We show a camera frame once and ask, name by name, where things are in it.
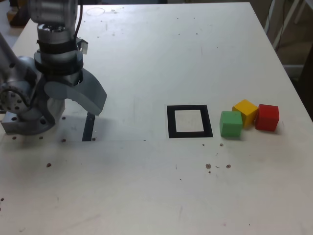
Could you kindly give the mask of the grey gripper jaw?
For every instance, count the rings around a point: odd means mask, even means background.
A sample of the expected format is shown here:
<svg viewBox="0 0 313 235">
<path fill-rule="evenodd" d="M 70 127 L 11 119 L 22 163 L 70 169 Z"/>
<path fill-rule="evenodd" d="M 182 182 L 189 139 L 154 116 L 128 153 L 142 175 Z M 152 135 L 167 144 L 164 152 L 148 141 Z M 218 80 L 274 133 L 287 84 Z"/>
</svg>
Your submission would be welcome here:
<svg viewBox="0 0 313 235">
<path fill-rule="evenodd" d="M 75 86 L 57 81 L 45 84 L 45 93 L 54 99 L 71 99 L 87 112 L 99 116 L 104 108 L 107 93 L 100 82 L 86 69 L 82 69 L 82 81 Z"/>
<path fill-rule="evenodd" d="M 56 124 L 65 110 L 65 100 L 49 97 L 44 91 L 45 84 L 46 79 L 41 77 L 36 85 L 38 108 L 48 123 Z"/>
</svg>

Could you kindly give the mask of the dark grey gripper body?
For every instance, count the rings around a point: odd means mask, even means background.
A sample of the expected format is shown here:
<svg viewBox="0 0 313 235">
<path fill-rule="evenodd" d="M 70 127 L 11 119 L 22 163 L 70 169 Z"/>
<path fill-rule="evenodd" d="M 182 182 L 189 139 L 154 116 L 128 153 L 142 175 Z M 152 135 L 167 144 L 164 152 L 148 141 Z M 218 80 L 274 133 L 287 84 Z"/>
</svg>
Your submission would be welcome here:
<svg viewBox="0 0 313 235">
<path fill-rule="evenodd" d="M 45 83 L 57 82 L 67 86 L 76 86 L 82 80 L 82 69 L 78 70 L 45 70 Z"/>
</svg>

